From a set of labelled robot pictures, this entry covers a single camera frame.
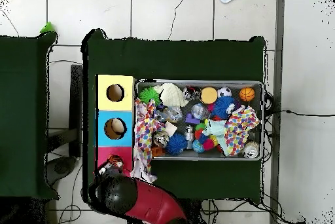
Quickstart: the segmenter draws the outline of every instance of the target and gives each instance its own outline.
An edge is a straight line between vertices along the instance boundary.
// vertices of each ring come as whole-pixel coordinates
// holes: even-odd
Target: green spiky ball
[[[154,99],[155,106],[158,106],[161,103],[160,96],[153,87],[144,88],[139,94],[139,99],[143,103],[149,103],[151,99]]]

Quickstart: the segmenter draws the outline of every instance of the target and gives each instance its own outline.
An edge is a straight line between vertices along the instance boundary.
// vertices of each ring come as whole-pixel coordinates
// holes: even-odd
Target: pink box
[[[111,155],[118,155],[124,162],[124,173],[133,170],[133,147],[98,147],[97,166],[102,165]]]

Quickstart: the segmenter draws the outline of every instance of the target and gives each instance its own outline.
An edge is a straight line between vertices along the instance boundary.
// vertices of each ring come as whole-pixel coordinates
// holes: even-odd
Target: green table
[[[46,58],[56,37],[0,37],[0,196],[58,197],[44,181]]]
[[[84,60],[84,199],[94,175],[95,77],[131,75],[136,79],[263,81],[262,37],[250,41],[108,40],[93,29],[82,42]],[[178,198],[251,198],[260,201],[261,160],[153,160],[155,185]]]

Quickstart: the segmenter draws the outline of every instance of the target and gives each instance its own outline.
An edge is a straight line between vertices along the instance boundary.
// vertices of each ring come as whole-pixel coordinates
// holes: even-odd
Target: orange basketball ball
[[[255,97],[255,91],[251,87],[242,88],[239,91],[239,97],[242,101],[249,102]]]

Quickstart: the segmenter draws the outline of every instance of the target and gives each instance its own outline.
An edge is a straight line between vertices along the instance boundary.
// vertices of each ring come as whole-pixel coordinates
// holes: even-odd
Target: colorful stacked boxes
[[[97,166],[118,155],[125,174],[132,170],[133,86],[131,76],[97,76]]]

